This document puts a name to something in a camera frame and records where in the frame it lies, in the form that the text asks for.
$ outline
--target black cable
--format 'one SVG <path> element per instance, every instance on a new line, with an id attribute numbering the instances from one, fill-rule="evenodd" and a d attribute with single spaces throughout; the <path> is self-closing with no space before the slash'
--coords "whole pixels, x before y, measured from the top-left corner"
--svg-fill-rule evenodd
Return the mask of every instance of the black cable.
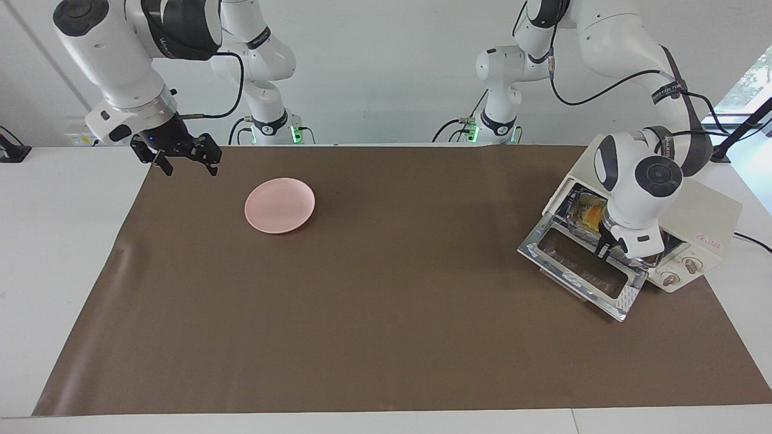
<path id="1" fill-rule="evenodd" d="M 694 92 L 682 92 L 682 93 L 684 95 L 688 96 L 688 97 L 699 98 L 699 99 L 705 101 L 705 104 L 708 106 L 708 110 L 710 110 L 710 114 L 713 116 L 713 121 L 716 122 L 716 126 L 719 128 L 719 130 L 721 130 L 723 133 L 727 133 L 727 134 L 730 133 L 721 124 L 721 121 L 719 120 L 718 114 L 716 114 L 716 108 L 713 106 L 713 103 L 710 102 L 708 97 L 706 97 L 705 95 L 700 95 L 699 93 L 694 93 Z"/>
<path id="2" fill-rule="evenodd" d="M 485 92 L 482 93 L 482 96 L 480 97 L 480 100 L 477 101 L 477 105 L 475 106 L 475 108 L 472 109 L 472 113 L 469 115 L 469 117 L 473 117 L 475 115 L 475 112 L 477 111 L 477 109 L 480 108 L 480 104 L 483 103 L 483 100 L 485 100 L 485 97 L 486 97 L 486 95 L 488 95 L 489 91 L 490 91 L 490 89 L 485 89 Z"/>
<path id="3" fill-rule="evenodd" d="M 236 135 L 236 143 L 238 146 L 241 146 L 241 134 L 244 132 L 251 133 L 252 128 L 242 128 L 241 130 L 239 130 L 239 133 Z"/>
<path id="4" fill-rule="evenodd" d="M 673 137 L 678 136 L 719 136 L 719 137 L 729 137 L 728 134 L 724 133 L 712 133 L 710 131 L 700 131 L 700 130 L 689 130 L 689 131 L 679 131 L 677 133 L 670 134 Z"/>
<path id="5" fill-rule="evenodd" d="M 308 130 L 311 133 L 311 138 L 313 139 L 313 144 L 317 144 L 317 136 L 313 133 L 313 130 L 308 127 L 300 127 L 298 128 L 301 131 Z"/>
<path id="6" fill-rule="evenodd" d="M 241 119 L 237 120 L 235 124 L 233 124 L 233 128 L 231 128 L 231 134 L 228 136 L 228 146 L 233 144 L 233 136 L 236 134 L 236 128 L 238 128 L 242 122 L 246 122 L 246 118 L 242 117 Z"/>
<path id="7" fill-rule="evenodd" d="M 515 21 L 515 26 L 512 27 L 512 37 L 515 37 L 515 31 L 517 30 L 517 25 L 520 24 L 520 19 L 523 17 L 523 12 L 526 11 L 526 7 L 528 6 L 528 2 L 523 3 L 523 7 L 520 10 L 520 14 L 517 15 L 517 21 Z"/>
<path id="8" fill-rule="evenodd" d="M 557 36 L 557 27 L 558 27 L 558 24 L 555 25 L 555 29 L 552 31 L 552 40 L 550 40 L 550 51 L 547 53 L 548 56 L 554 56 L 554 54 L 555 54 L 555 36 Z M 584 105 L 586 103 L 594 101 L 597 98 L 600 98 L 600 97 L 604 96 L 606 93 L 611 92 L 613 89 L 617 88 L 618 86 L 621 86 L 622 84 L 627 83 L 630 80 L 636 79 L 636 78 L 638 78 L 640 76 L 644 76 L 644 75 L 647 75 L 647 74 L 661 74 L 661 73 L 662 73 L 662 71 L 659 71 L 659 70 L 646 70 L 646 71 L 641 71 L 639 73 L 632 74 L 631 76 L 627 76 L 624 79 L 619 80 L 614 85 L 606 88 L 606 90 L 603 90 L 600 93 L 597 93 L 596 95 L 587 98 L 586 100 L 579 101 L 578 103 L 571 103 L 570 101 L 566 101 L 560 95 L 560 93 L 557 92 L 557 88 L 555 87 L 554 73 L 550 74 L 550 85 L 552 86 L 552 92 L 555 94 L 557 99 L 560 100 L 561 103 L 566 104 L 567 106 L 576 107 L 576 106 Z"/>
<path id="9" fill-rule="evenodd" d="M 236 103 L 233 104 L 233 107 L 231 110 L 228 110 L 227 113 L 223 114 L 184 114 L 180 117 L 182 119 L 222 119 L 224 117 L 228 117 L 233 114 L 233 112 L 236 111 L 237 108 L 239 108 L 239 104 L 241 103 L 242 93 L 244 92 L 244 60 L 236 53 L 215 53 L 215 56 L 227 56 L 227 57 L 235 57 L 239 61 L 239 67 L 241 68 L 241 82 L 239 83 L 239 95 L 236 97 Z"/>
<path id="10" fill-rule="evenodd" d="M 743 138 L 739 139 L 738 141 L 743 141 L 743 140 L 747 140 L 747 139 L 750 139 L 751 137 L 753 137 L 753 136 L 755 136 L 756 134 L 759 134 L 761 131 L 763 131 L 763 130 L 764 130 L 764 128 L 766 128 L 766 127 L 769 127 L 769 126 L 770 126 L 770 124 L 772 124 L 772 119 L 769 119 L 769 120 L 768 120 L 768 121 L 767 121 L 767 122 L 766 122 L 764 125 L 762 125 L 762 126 L 761 126 L 761 128 L 759 128 L 758 130 L 756 130 L 756 132 L 755 132 L 755 133 L 749 134 L 749 135 L 747 135 L 747 136 L 745 136 L 745 137 L 743 137 Z"/>
<path id="11" fill-rule="evenodd" d="M 13 134 L 11 131 L 9 131 L 9 130 L 8 130 L 8 128 L 6 128 L 6 127 L 3 127 L 2 125 L 0 125 L 0 129 L 2 129 L 3 131 L 5 131 L 6 133 L 10 134 L 10 135 L 11 135 L 11 137 L 13 137 L 13 139 L 14 139 L 14 140 L 16 140 L 16 141 L 19 143 L 19 146 L 25 146 L 25 145 L 24 145 L 24 142 L 23 142 L 23 141 L 20 141 L 20 140 L 19 140 L 19 138 L 18 138 L 18 137 L 16 137 L 16 134 Z"/>
<path id="12" fill-rule="evenodd" d="M 462 124 L 462 123 L 463 123 L 463 120 L 461 119 L 454 119 L 454 120 L 448 121 L 445 125 L 442 125 L 442 128 L 440 128 L 439 131 L 437 131 L 437 134 L 435 134 L 434 138 L 432 139 L 432 143 L 437 143 L 437 138 L 439 137 L 440 134 L 442 134 L 443 131 L 445 131 L 445 129 L 447 129 L 453 124 Z"/>
<path id="13" fill-rule="evenodd" d="M 557 92 L 557 88 L 555 87 L 555 79 L 553 77 L 550 77 L 550 84 L 552 85 L 552 92 L 555 94 L 557 99 L 560 100 L 561 103 L 566 104 L 567 106 L 576 107 L 576 106 L 580 106 L 580 105 L 589 103 L 591 101 L 594 101 L 594 100 L 604 96 L 606 93 L 611 92 L 613 89 L 621 86 L 622 84 L 627 83 L 630 80 L 636 79 L 636 78 L 638 78 L 640 76 L 644 76 L 646 74 L 660 74 L 660 73 L 662 73 L 662 71 L 646 70 L 646 71 L 641 71 L 640 73 L 632 74 L 631 76 L 628 76 L 628 77 L 626 77 L 626 78 L 624 78 L 622 80 L 619 80 L 616 84 L 614 84 L 613 86 L 610 86 L 606 90 L 603 90 L 602 92 L 600 92 L 600 93 L 598 93 L 598 94 L 596 94 L 596 95 L 594 95 L 592 97 L 589 97 L 586 100 L 579 101 L 578 103 L 571 103 L 570 101 L 566 101 L 565 99 L 563 99 L 563 97 L 560 96 L 560 94 Z"/>
<path id="14" fill-rule="evenodd" d="M 745 239 L 746 241 L 750 241 L 750 242 L 752 242 L 754 244 L 758 244 L 759 246 L 764 247 L 769 253 L 772 253 L 772 247 L 767 246 L 766 244 L 764 244 L 763 242 L 759 241 L 758 239 L 750 238 L 749 236 L 743 235 L 743 234 L 738 233 L 738 232 L 735 232 L 734 235 L 736 237 Z"/>
<path id="15" fill-rule="evenodd" d="M 469 130 L 466 130 L 465 128 L 462 128 L 462 129 L 460 129 L 460 130 L 456 131 L 455 133 L 453 133 L 453 134 L 450 134 L 450 140 L 448 140 L 448 142 L 449 142 L 449 143 L 450 143 L 450 142 L 452 142 L 452 141 L 453 141 L 453 138 L 455 137 L 455 135 L 456 135 L 456 134 L 458 134 L 458 135 L 459 135 L 459 138 L 455 139 L 455 142 L 456 142 L 456 143 L 459 143 L 459 142 L 461 141 L 461 137 L 463 137 L 463 136 L 464 136 L 464 134 L 468 134 L 468 133 L 470 133 L 470 132 L 471 132 L 471 131 L 469 131 Z"/>

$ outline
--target white wall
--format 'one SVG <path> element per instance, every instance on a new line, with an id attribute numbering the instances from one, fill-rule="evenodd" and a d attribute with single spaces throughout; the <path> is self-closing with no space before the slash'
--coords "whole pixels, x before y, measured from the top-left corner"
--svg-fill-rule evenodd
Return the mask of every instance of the white wall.
<path id="1" fill-rule="evenodd" d="M 29 37 L 23 23 L 0 2 L 0 124 L 28 145 L 66 146 L 66 117 L 85 107 Z"/>
<path id="2" fill-rule="evenodd" d="M 56 41 L 51 12 L 59 0 L 3 1 L 11 2 L 35 36 L 46 41 L 76 93 L 97 103 L 99 92 Z M 767 0 L 640 4 L 648 30 L 671 49 L 690 87 L 715 102 L 772 45 L 772 2 Z M 468 115 L 484 90 L 474 72 L 476 57 L 483 49 L 512 43 L 521 5 L 522 0 L 262 0 L 274 33 L 298 58 L 294 78 L 278 83 L 285 102 L 327 143 L 428 141 L 446 120 Z M 562 30 L 556 41 L 557 85 L 571 100 L 610 83 L 581 62 L 575 35 L 575 30 Z M 181 112 L 220 113 L 235 98 L 235 88 L 206 63 L 158 60 L 156 67 L 180 91 Z M 29 62 L 13 68 L 23 74 Z M 61 83 L 52 86 L 66 90 Z M 658 122 L 646 92 L 632 84 L 582 108 L 562 106 L 548 82 L 521 89 L 525 142 L 586 143 L 601 132 L 633 131 Z M 17 91 L 29 92 L 24 87 Z M 77 99 L 59 105 L 61 114 L 82 110 Z M 228 120 L 189 125 L 196 134 L 208 131 L 224 142 L 232 122 L 248 112 L 243 103 Z M 49 119 L 54 127 L 58 122 L 54 115 Z"/>

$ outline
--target brown paper sheet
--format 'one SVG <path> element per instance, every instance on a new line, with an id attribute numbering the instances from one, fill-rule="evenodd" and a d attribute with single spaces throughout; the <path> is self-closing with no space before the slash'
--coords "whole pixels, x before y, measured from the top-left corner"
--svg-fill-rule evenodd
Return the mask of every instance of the brown paper sheet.
<path id="1" fill-rule="evenodd" d="M 772 392 L 705 280 L 619 324 L 516 248 L 578 147 L 229 148 L 152 170 L 35 415 L 740 405 Z M 317 194 L 263 235 L 271 178 Z"/>

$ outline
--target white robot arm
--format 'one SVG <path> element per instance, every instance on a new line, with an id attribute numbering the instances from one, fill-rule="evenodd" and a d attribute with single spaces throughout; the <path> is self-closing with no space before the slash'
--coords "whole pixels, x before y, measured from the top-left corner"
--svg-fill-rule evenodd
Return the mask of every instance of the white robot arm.
<path id="1" fill-rule="evenodd" d="M 59 38 L 104 101 L 86 116 L 94 134 L 131 147 L 171 175 L 169 157 L 204 164 L 212 176 L 222 151 L 208 134 L 192 137 L 153 57 L 207 60 L 222 43 L 219 0 L 63 0 L 53 15 Z"/>
<path id="2" fill-rule="evenodd" d="M 603 76 L 645 87 L 662 120 L 662 126 L 635 135 L 609 135 L 607 151 L 598 151 L 596 171 L 611 193 L 604 241 L 623 245 L 630 258 L 660 253 L 659 216 L 677 198 L 683 177 L 702 170 L 713 149 L 670 52 L 646 32 L 634 0 L 529 0 L 524 12 L 514 32 L 518 45 L 478 58 L 478 75 L 489 86 L 487 104 L 476 115 L 478 141 L 510 140 L 522 100 L 516 83 L 554 78 L 554 34 L 561 21 L 575 22 L 586 64 Z M 612 172 L 614 182 L 603 178 Z M 667 188 L 651 186 L 658 182 Z"/>
<path id="3" fill-rule="evenodd" d="M 270 83 L 293 76 L 295 55 L 272 34 L 258 0 L 222 0 L 222 28 L 242 41 L 226 44 L 222 51 L 241 56 L 244 61 L 244 98 L 252 111 L 252 134 L 257 143 L 301 141 L 300 118 L 284 107 L 279 89 Z M 233 62 L 215 57 L 212 69 L 235 86 L 240 84 L 239 69 Z"/>

